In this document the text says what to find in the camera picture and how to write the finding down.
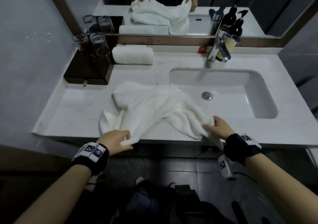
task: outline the clear glass cup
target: clear glass cup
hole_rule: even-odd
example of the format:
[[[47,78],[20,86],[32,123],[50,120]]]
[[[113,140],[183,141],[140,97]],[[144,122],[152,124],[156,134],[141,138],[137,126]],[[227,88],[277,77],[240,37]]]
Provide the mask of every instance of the clear glass cup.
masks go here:
[[[82,52],[89,45],[89,39],[85,34],[73,36],[73,41],[80,52]]]
[[[114,26],[110,16],[98,17],[98,25],[103,33],[114,33]]]
[[[85,26],[86,26],[88,33],[100,32],[100,28],[99,28],[99,25],[97,23],[96,16],[93,16],[93,15],[84,16],[83,21],[85,23]]]
[[[93,33],[90,36],[97,56],[106,56],[109,54],[109,48],[102,32]]]

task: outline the red label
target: red label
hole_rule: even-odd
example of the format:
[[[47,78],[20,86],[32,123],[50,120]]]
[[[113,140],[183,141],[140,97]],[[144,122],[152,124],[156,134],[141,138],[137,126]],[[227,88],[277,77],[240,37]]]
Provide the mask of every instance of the red label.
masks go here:
[[[206,53],[207,47],[199,47],[198,53]]]

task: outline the faucet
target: faucet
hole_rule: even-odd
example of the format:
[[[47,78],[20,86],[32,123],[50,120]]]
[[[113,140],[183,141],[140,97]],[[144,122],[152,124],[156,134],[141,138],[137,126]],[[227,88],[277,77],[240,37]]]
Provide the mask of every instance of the faucet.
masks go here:
[[[231,31],[228,27],[220,27],[219,32],[217,33],[217,37],[215,39],[214,46],[207,57],[208,61],[222,61],[227,62],[231,59],[231,55],[225,46],[226,37],[232,38],[236,43],[239,43],[241,39],[238,36],[232,35]],[[217,54],[220,51],[222,59],[217,58]]]

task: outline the white marble countertop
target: white marble countertop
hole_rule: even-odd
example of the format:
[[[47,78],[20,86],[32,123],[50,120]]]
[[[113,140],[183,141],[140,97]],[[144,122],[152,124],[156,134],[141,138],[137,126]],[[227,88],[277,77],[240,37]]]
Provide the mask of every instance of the white marble countertop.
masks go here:
[[[206,54],[185,53],[195,47],[168,48],[174,52],[153,47],[153,66],[115,65],[107,86],[83,87],[60,81],[33,132],[44,136],[97,138],[100,135],[98,121],[102,110],[106,108],[110,113],[118,113],[111,95],[121,82],[169,84],[169,72],[173,68],[205,67]],[[275,119],[225,118],[236,132],[248,133],[263,144],[318,146],[318,123],[277,55],[232,54],[230,61],[214,62],[212,68],[259,72],[277,106]],[[164,120],[145,133],[142,139],[194,141]]]
[[[123,16],[125,25],[131,25],[131,11],[130,5],[104,5],[102,0],[98,3],[94,15],[101,16],[101,15],[108,15],[108,16]],[[190,12],[189,16],[191,15],[209,15],[209,9],[218,10],[219,7],[204,7],[199,6],[195,9],[194,12]],[[224,10],[224,14],[227,14],[230,10],[230,7],[227,7]],[[263,30],[260,28],[259,24],[257,23],[253,13],[247,7],[238,7],[237,12],[241,10],[248,10],[246,16],[244,16],[244,24],[242,25],[242,36],[252,36],[252,37],[272,37],[269,35],[265,35]],[[236,13],[237,19],[241,17],[241,14]]]

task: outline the white towel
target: white towel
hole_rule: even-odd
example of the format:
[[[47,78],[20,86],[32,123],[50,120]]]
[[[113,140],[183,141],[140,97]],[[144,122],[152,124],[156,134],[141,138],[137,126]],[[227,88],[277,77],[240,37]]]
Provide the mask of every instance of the white towel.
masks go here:
[[[154,63],[154,52],[145,45],[118,46],[113,48],[112,53],[117,63],[148,65]]]
[[[146,25],[167,25],[171,35],[187,35],[191,0],[178,6],[165,6],[156,0],[135,0],[131,3],[132,20]]]
[[[119,34],[169,35],[167,25],[121,25]]]
[[[113,96],[121,111],[116,117],[104,109],[99,126],[101,133],[129,130],[131,139],[121,142],[123,146],[137,143],[141,135],[161,119],[193,139],[208,137],[201,125],[214,124],[213,117],[193,104],[188,94],[169,85],[146,86],[127,81],[114,90]],[[213,136],[211,140],[223,149],[220,139]]]

